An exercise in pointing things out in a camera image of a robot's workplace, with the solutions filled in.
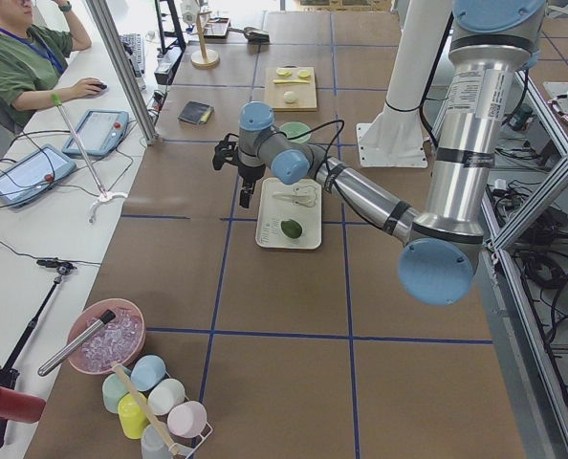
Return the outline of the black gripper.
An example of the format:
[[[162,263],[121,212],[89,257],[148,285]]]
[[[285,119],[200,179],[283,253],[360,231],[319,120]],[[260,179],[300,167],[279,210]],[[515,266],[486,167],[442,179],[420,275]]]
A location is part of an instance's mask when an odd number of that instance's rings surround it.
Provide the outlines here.
[[[251,205],[255,183],[264,176],[264,165],[249,165],[240,162],[238,173],[242,178],[242,189],[239,195],[239,205],[248,208]]]

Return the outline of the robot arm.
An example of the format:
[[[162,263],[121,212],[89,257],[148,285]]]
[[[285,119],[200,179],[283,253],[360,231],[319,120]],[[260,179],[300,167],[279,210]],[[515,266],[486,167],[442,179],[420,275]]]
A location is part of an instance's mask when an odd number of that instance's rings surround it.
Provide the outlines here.
[[[534,56],[544,12],[542,1],[454,3],[454,77],[424,211],[322,147],[289,141],[263,102],[246,104],[240,115],[233,149],[243,180],[240,205],[249,205],[266,171],[286,185],[311,178],[404,244],[398,276],[409,294],[431,305],[457,302],[470,289],[483,245],[478,213],[513,75]]]

